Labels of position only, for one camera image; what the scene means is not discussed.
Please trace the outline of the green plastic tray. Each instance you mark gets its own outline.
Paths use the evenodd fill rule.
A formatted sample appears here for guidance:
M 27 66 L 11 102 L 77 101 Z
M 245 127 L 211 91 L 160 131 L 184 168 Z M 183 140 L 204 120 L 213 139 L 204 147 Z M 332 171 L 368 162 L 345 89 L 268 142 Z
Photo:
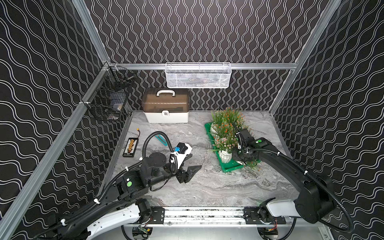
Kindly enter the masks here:
M 224 173 L 229 173 L 235 170 L 242 169 L 245 167 L 245 165 L 242 165 L 234 160 L 230 160 L 228 163 L 223 163 L 222 158 L 220 156 L 220 151 L 219 149 L 215 146 L 215 136 L 211 134 L 211 125 L 212 123 L 206 123 L 205 124 L 205 129 L 206 133 L 208 135 L 208 138 L 210 140 L 210 143 L 212 145 L 212 150 L 215 153 L 216 157 L 218 158 L 219 165 Z

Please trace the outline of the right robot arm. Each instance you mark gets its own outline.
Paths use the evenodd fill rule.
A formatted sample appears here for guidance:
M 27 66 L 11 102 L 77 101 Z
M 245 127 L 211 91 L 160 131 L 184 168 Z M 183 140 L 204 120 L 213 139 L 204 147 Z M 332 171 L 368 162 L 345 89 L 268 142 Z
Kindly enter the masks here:
M 331 178 L 311 173 L 298 162 L 280 152 L 265 138 L 255 139 L 247 129 L 232 123 L 238 145 L 232 150 L 232 159 L 244 165 L 261 161 L 285 177 L 299 192 L 295 200 L 270 198 L 262 202 L 254 216 L 265 223 L 273 223 L 279 217 L 301 218 L 310 224 L 317 222 L 341 233 L 352 233 L 354 224 L 351 215 L 337 198 Z M 337 227 L 323 220 L 335 208 L 344 213 L 348 225 Z

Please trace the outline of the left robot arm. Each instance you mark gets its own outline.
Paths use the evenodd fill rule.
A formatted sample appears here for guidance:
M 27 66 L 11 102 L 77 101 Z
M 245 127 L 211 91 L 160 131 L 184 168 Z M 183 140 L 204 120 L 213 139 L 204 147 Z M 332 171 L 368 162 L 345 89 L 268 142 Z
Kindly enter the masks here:
M 167 141 L 170 156 L 162 153 L 146 155 L 150 140 L 161 135 Z M 182 168 L 184 160 L 192 157 L 192 147 L 178 143 L 176 147 L 160 131 L 150 134 L 142 147 L 142 158 L 118 173 L 103 188 L 101 194 L 80 209 L 64 215 L 54 214 L 50 228 L 34 236 L 35 240 L 92 240 L 114 228 L 126 224 L 145 224 L 154 220 L 149 202 L 143 199 L 154 192 L 154 185 L 165 185 L 171 178 L 188 183 L 201 166 Z

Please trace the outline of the orange flower plant pot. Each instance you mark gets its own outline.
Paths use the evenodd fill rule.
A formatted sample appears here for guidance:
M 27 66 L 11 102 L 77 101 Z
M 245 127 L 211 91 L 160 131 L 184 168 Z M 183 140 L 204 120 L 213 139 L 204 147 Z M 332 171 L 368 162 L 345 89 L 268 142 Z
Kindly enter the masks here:
M 234 128 L 232 124 L 215 124 L 214 130 L 216 131 L 216 136 L 219 138 L 232 138 L 234 136 Z
M 235 123 L 237 127 L 241 127 L 245 123 L 244 115 L 236 109 L 226 109 L 226 120 L 229 124 Z

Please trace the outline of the green grass plant white pot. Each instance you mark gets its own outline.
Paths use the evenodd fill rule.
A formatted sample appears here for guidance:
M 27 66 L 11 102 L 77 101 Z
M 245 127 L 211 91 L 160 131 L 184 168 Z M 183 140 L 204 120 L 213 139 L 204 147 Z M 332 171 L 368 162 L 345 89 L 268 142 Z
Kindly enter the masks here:
M 212 113 L 213 122 L 211 123 L 210 133 L 216 137 L 223 125 L 227 123 L 226 111 L 217 111 Z

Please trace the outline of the orange flower plant back pot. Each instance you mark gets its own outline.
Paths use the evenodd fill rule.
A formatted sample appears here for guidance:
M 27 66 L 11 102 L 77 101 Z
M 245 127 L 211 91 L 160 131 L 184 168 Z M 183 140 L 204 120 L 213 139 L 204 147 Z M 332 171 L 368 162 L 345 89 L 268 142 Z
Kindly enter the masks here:
M 232 124 L 215 124 L 214 130 L 216 131 L 216 136 L 219 138 L 232 138 L 234 136 L 234 128 Z

